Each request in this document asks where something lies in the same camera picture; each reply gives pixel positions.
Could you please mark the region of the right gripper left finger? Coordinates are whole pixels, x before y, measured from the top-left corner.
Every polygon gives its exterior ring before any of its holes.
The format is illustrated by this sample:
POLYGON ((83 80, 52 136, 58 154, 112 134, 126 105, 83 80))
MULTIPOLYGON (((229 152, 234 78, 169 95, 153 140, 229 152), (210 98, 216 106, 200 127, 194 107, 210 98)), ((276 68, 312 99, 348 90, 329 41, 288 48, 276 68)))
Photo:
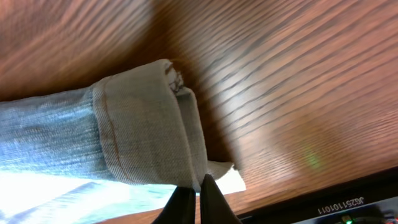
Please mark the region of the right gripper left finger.
POLYGON ((195 191, 185 187, 177 187, 152 224, 194 224, 195 211, 195 191))

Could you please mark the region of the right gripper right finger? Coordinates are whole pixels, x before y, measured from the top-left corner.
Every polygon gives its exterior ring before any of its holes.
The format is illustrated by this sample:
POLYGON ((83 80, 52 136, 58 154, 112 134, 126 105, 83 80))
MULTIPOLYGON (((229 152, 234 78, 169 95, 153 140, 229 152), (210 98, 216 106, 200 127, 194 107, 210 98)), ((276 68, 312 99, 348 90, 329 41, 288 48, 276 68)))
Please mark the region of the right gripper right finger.
POLYGON ((201 224, 242 224, 210 174, 205 175, 201 185, 200 215, 201 224))

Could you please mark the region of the light blue denim shorts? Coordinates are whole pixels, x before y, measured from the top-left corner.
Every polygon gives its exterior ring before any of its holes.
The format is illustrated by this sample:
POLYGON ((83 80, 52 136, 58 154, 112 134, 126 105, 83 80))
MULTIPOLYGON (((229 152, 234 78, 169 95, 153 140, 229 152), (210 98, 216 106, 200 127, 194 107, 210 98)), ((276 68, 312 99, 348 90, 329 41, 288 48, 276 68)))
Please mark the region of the light blue denim shorts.
POLYGON ((96 223, 157 210, 177 187, 245 190, 209 160, 197 101, 162 59, 86 88, 1 103, 1 222, 96 223))

